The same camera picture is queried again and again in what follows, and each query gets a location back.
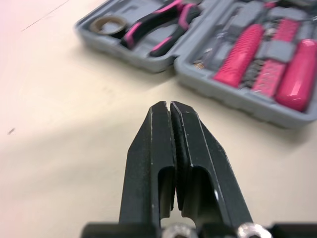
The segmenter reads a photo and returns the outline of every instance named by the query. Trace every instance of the beige table surface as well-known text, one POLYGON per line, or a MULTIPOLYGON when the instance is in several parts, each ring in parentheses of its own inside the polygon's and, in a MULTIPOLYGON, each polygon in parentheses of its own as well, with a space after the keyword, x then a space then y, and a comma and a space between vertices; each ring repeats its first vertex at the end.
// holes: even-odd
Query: beige table surface
POLYGON ((179 86, 172 70, 85 49, 73 25, 103 0, 64 1, 0 1, 0 237, 77 238, 88 221, 116 222, 127 149, 161 100, 199 113, 255 222, 317 222, 317 123, 276 128, 179 86))

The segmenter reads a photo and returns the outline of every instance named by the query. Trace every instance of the pink tool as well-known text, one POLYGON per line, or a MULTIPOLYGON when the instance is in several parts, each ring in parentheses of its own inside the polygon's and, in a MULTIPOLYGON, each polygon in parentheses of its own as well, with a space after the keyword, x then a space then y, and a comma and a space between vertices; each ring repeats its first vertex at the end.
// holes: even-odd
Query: pink tool
POLYGON ((311 99, 316 72, 317 43, 302 40, 278 88, 276 101, 297 111, 304 111, 311 99))
MULTIPOLYGON (((291 42, 295 37, 299 26, 300 23, 298 21, 287 18, 282 19, 273 40, 291 42)), ((266 97, 273 97, 283 77, 286 66, 287 64, 273 59, 266 60, 255 81, 252 91, 266 97)))
POLYGON ((256 53, 264 29, 261 24, 249 26, 238 38, 214 80, 238 88, 242 76, 256 53))

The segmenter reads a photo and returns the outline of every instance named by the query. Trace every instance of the pink screwdriver handle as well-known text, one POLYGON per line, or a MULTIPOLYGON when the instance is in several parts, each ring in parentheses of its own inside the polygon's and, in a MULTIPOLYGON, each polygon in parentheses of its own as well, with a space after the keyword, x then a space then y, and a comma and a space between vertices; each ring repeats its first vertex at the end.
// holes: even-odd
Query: pink screwdriver handle
POLYGON ((297 111, 304 111, 311 99, 316 72, 317 43, 304 39, 298 44, 282 83, 276 101, 297 111))
POLYGON ((260 24, 249 26, 238 38, 214 80, 238 88, 242 76, 256 53, 264 29, 260 24))

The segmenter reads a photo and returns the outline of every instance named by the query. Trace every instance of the black handle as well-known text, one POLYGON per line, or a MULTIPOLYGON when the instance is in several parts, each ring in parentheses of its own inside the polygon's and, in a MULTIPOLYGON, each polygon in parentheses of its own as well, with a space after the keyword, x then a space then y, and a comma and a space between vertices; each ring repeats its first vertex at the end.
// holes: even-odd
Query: black handle
POLYGON ((201 10, 196 4, 187 4, 184 6, 176 30, 169 37, 157 44, 150 52, 150 56, 160 57, 165 55, 175 45, 178 39, 186 33, 190 23, 200 14, 201 10))
POLYGON ((121 39, 121 44, 133 48, 146 34, 177 17, 181 0, 169 0, 156 11, 140 18, 121 39))

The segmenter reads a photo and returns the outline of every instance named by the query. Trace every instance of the pliers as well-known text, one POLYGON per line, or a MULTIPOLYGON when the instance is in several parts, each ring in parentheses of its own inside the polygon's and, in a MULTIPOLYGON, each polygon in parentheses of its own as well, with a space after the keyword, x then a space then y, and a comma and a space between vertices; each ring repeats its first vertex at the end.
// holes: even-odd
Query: pliers
POLYGON ((196 3, 185 3, 183 0, 168 0, 161 8, 135 22, 121 39, 121 45, 132 49, 151 30, 179 17, 176 30, 157 44, 150 52, 152 57, 163 56, 186 33, 189 29, 189 24, 200 14, 201 10, 196 3))
POLYGON ((81 238, 317 238, 316 224, 254 224, 227 155, 185 104, 150 107, 127 156, 118 224, 89 223, 81 238), (186 224, 161 228, 177 193, 186 224))

